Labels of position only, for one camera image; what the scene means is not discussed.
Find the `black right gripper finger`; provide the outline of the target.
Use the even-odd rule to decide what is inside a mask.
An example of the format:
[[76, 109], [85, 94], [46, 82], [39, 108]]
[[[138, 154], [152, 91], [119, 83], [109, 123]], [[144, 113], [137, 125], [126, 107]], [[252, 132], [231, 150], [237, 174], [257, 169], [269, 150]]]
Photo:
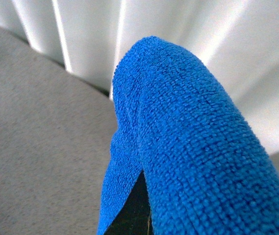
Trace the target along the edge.
[[152, 216], [144, 173], [140, 173], [123, 208], [106, 235], [151, 235]]

